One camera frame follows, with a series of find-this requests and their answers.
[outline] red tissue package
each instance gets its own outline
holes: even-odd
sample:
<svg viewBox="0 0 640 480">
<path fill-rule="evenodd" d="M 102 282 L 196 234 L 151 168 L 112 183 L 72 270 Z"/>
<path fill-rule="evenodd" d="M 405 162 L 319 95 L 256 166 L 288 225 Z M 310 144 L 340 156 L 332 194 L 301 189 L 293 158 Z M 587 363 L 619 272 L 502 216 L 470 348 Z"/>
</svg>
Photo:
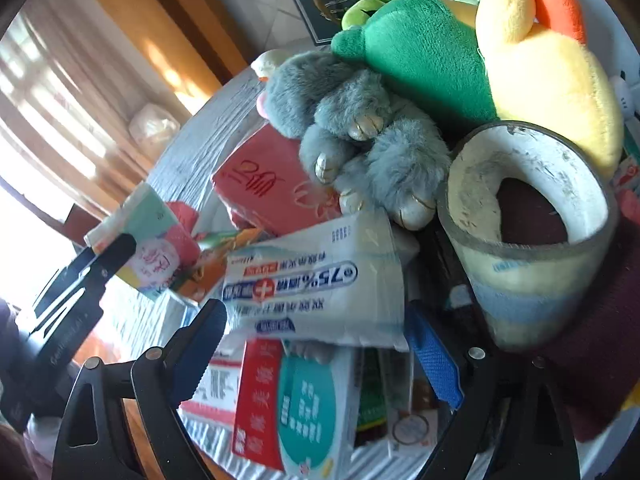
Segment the red tissue package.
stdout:
<svg viewBox="0 0 640 480">
<path fill-rule="evenodd" d="M 309 178 L 299 148 L 267 124 L 229 155 L 211 180 L 232 220 L 282 236 L 340 216 L 337 193 Z"/>
</svg>

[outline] beige curtain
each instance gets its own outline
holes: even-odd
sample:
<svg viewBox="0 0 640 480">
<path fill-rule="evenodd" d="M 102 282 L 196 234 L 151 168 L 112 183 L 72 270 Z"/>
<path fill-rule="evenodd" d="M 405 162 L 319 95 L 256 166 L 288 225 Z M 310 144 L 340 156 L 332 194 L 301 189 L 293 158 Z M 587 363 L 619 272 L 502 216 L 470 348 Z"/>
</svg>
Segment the beige curtain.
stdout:
<svg viewBox="0 0 640 480">
<path fill-rule="evenodd" d="M 152 168 L 129 134 L 155 103 L 180 122 L 177 98 L 155 92 L 74 0 L 28 0 L 0 41 L 0 136 L 98 218 Z"/>
</svg>

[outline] white plastic package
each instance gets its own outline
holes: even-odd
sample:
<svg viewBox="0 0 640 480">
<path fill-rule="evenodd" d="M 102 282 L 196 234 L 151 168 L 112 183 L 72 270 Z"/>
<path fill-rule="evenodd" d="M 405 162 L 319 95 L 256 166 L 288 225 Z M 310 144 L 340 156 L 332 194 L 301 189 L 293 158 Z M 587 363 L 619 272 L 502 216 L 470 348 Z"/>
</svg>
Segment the white plastic package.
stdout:
<svg viewBox="0 0 640 480">
<path fill-rule="evenodd" d="M 407 351 L 404 286 L 382 210 L 363 210 L 229 254 L 229 352 L 255 337 Z"/>
</svg>

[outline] yellow plush ear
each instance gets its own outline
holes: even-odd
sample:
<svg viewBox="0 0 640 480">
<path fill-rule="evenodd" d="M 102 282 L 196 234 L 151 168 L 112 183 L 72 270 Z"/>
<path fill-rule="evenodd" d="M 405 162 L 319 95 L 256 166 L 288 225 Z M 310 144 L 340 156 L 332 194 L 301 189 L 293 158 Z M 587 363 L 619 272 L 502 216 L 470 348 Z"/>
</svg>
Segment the yellow plush ear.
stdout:
<svg viewBox="0 0 640 480">
<path fill-rule="evenodd" d="M 480 0 L 476 14 L 480 51 L 519 43 L 531 30 L 535 16 L 534 0 Z"/>
</svg>

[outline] red cross symbol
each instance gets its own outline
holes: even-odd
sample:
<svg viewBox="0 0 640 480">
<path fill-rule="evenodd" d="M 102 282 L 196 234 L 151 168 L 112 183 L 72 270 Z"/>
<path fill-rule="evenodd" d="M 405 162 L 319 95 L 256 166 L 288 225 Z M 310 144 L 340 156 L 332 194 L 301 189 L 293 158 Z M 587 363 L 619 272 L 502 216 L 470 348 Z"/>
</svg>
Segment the red cross symbol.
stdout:
<svg viewBox="0 0 640 480">
<path fill-rule="evenodd" d="M 273 296 L 275 290 L 276 285 L 273 283 L 273 280 L 263 278 L 254 283 L 254 298 L 263 301 Z"/>
</svg>

